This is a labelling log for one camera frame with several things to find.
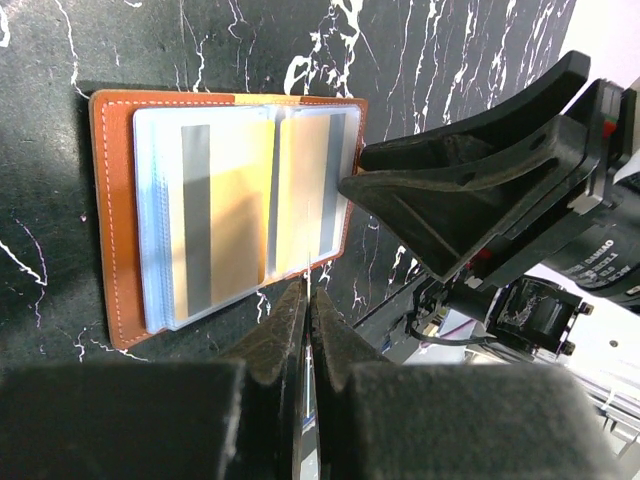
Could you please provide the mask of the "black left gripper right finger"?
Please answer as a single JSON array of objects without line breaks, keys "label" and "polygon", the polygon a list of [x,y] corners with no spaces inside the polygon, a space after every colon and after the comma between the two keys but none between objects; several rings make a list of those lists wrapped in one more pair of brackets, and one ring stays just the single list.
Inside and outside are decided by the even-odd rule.
[{"label": "black left gripper right finger", "polygon": [[402,365],[310,299],[324,479],[616,479],[591,403],[563,368]]}]

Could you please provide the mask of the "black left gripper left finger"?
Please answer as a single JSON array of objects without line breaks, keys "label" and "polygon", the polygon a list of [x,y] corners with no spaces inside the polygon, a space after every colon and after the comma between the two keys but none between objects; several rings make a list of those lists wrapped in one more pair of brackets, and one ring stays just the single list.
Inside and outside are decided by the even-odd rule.
[{"label": "black left gripper left finger", "polygon": [[23,368],[1,383],[5,479],[295,479],[306,284],[203,363]]}]

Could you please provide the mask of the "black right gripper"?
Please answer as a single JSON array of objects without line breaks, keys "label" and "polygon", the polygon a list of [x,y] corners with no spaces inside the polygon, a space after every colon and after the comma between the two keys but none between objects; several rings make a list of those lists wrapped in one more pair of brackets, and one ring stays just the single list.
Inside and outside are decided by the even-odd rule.
[{"label": "black right gripper", "polygon": [[494,107],[367,145],[366,172],[343,179],[340,193],[437,280],[502,286],[543,264],[637,309],[638,179],[614,178],[630,156],[635,97],[588,82],[590,66],[570,51]]}]

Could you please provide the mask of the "beige card grey stripe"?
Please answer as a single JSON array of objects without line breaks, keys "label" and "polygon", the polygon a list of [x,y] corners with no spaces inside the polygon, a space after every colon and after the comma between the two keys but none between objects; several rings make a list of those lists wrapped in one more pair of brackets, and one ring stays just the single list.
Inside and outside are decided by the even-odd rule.
[{"label": "beige card grey stripe", "polygon": [[275,266],[283,274],[339,251],[346,120],[344,110],[315,110],[281,122]]}]

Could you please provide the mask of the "brown leather card holder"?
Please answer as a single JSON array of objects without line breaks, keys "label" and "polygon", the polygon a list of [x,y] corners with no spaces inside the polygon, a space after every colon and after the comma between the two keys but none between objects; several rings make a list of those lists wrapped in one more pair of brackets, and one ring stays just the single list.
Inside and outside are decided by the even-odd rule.
[{"label": "brown leather card holder", "polygon": [[[304,269],[276,269],[280,125],[293,112],[342,111],[347,115],[343,166],[337,182],[343,202],[339,251]],[[109,337],[127,349],[164,331],[176,331],[256,293],[332,261],[344,250],[351,207],[339,192],[354,174],[363,148],[367,103],[358,98],[103,89],[89,101],[99,217],[101,262]],[[224,120],[270,119],[275,123],[266,274],[255,289],[177,325],[173,280],[169,190],[182,172],[180,130]]]}]

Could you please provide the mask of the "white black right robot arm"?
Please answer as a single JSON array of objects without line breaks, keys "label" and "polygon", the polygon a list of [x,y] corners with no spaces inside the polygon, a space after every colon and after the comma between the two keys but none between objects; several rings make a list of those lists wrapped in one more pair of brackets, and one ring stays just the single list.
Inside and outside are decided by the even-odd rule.
[{"label": "white black right robot arm", "polygon": [[367,146],[340,192],[422,273],[357,323],[383,352],[570,356],[588,296],[639,310],[639,90],[566,53],[511,99]]}]

